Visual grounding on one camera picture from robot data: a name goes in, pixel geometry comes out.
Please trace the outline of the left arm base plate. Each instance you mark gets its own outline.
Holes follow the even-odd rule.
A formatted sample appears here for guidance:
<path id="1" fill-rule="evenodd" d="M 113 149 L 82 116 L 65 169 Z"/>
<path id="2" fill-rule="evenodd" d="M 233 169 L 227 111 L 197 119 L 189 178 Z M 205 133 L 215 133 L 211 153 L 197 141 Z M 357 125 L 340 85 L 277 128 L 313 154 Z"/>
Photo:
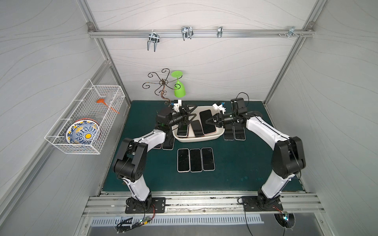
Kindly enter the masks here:
<path id="1" fill-rule="evenodd" d="M 139 201 L 132 197 L 126 200 L 126 214 L 148 214 L 148 213 L 164 213 L 166 198 L 147 198 L 145 201 Z"/>

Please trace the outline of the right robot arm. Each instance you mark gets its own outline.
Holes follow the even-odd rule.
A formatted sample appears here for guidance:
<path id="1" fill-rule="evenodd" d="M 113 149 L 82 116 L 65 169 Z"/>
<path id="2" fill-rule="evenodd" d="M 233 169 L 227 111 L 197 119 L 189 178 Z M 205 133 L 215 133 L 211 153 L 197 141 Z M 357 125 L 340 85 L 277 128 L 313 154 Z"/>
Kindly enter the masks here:
<path id="1" fill-rule="evenodd" d="M 259 112 L 216 114 L 206 124 L 224 127 L 227 124 L 242 126 L 256 134 L 272 149 L 272 172 L 259 189 L 257 205 L 260 209 L 272 208 L 279 201 L 284 187 L 306 167 L 303 142 L 290 137 L 263 120 Z"/>

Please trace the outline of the diagonal phone white case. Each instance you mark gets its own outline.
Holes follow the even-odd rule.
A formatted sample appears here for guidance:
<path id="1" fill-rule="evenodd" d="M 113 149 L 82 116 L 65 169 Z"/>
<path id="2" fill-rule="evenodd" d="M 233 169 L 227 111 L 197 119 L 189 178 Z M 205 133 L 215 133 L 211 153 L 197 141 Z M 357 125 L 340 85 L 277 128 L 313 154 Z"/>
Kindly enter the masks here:
<path id="1" fill-rule="evenodd" d="M 246 134 L 245 134 L 245 129 L 244 127 L 240 125 L 235 125 L 233 127 L 234 130 L 234 139 L 236 141 L 245 141 L 246 140 Z"/>

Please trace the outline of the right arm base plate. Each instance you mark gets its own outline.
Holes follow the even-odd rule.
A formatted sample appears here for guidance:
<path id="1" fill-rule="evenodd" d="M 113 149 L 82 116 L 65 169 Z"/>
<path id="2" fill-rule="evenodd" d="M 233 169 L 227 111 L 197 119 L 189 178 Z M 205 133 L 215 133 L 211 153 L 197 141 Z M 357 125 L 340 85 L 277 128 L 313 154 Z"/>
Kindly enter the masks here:
<path id="1" fill-rule="evenodd" d="M 279 197 L 268 199 L 263 195 L 242 196 L 238 203 L 243 205 L 245 212 L 284 211 Z"/>

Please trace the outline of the phone front row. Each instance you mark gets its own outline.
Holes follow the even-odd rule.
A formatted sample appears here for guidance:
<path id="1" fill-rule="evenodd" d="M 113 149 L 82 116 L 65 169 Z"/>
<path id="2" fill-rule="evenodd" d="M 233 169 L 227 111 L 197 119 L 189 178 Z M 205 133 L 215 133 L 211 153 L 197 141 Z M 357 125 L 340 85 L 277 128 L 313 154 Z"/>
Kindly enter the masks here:
<path id="1" fill-rule="evenodd" d="M 177 171 L 186 173 L 190 171 L 190 153 L 188 148 L 180 148 L 177 151 Z"/>
<path id="2" fill-rule="evenodd" d="M 196 138 L 204 136 L 202 125 L 199 120 L 192 121 L 191 126 Z"/>

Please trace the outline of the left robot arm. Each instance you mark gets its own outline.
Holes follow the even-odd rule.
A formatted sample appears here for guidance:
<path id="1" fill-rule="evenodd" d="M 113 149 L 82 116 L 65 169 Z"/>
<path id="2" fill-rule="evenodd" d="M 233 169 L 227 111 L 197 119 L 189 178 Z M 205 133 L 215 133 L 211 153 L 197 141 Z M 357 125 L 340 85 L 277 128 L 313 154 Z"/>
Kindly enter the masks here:
<path id="1" fill-rule="evenodd" d="M 170 105 L 161 110 L 156 116 L 154 129 L 139 138 L 125 138 L 116 153 L 113 170 L 116 177 L 129 188 L 134 203 L 144 209 L 152 205 L 152 193 L 145 183 L 143 173 L 147 161 L 147 153 L 163 144 L 166 135 L 175 125 L 188 125 L 196 117 L 196 105 L 181 105 L 178 108 Z"/>

